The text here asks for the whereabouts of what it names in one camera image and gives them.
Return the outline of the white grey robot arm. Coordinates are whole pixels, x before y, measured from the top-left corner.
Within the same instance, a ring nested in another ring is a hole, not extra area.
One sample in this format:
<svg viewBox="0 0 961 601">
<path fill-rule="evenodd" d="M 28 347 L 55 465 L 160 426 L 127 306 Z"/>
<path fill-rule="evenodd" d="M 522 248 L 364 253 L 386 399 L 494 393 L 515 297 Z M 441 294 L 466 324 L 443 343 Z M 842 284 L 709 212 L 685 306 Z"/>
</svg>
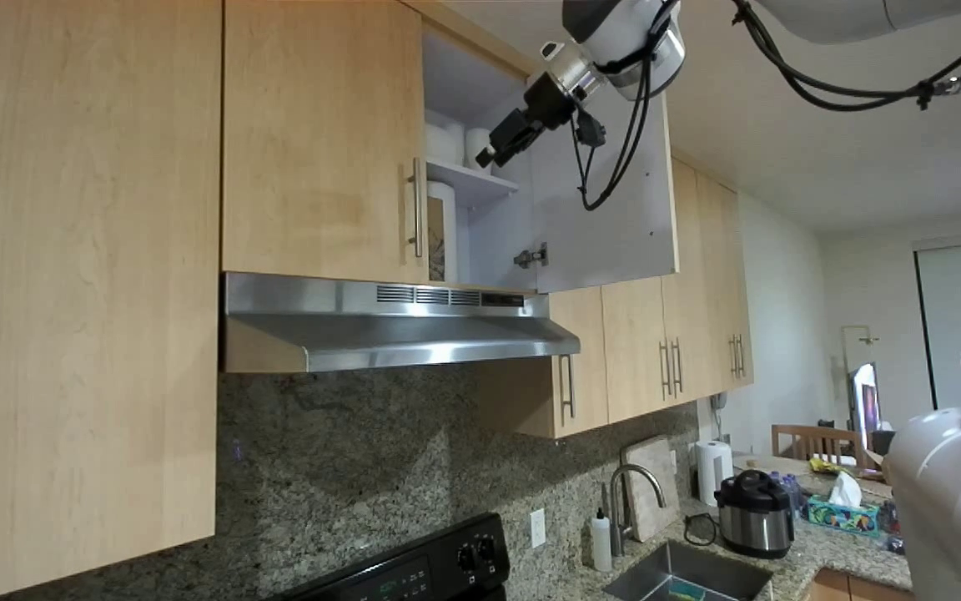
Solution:
<svg viewBox="0 0 961 601">
<path fill-rule="evenodd" d="M 732 0 L 733 21 L 757 52 L 808 104 L 834 113 L 880 110 L 915 100 L 929 110 L 939 96 L 961 92 L 961 52 L 907 85 L 842 85 L 796 70 L 780 51 L 755 2 L 780 26 L 814 43 L 871 40 L 956 16 L 961 0 Z M 559 26 L 574 46 L 547 43 L 543 65 L 477 151 L 481 166 L 503 166 L 543 129 L 585 121 L 585 139 L 599 143 L 587 100 L 613 85 L 639 113 L 685 65 L 682 0 L 559 0 Z M 890 439 L 884 459 L 907 566 L 917 601 L 961 601 L 961 407 L 910 416 Z"/>
</svg>

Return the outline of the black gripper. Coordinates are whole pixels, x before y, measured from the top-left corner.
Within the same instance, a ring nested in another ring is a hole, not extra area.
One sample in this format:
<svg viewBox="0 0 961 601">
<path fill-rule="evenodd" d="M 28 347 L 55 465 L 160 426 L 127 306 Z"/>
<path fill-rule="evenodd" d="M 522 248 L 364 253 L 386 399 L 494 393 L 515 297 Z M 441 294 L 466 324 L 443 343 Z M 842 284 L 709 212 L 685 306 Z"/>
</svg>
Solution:
<svg viewBox="0 0 961 601">
<path fill-rule="evenodd" d="M 536 75 L 494 129 L 490 143 L 475 152 L 477 169 L 507 163 L 526 151 L 543 129 L 556 129 L 574 113 L 574 100 L 552 78 Z"/>
</svg>

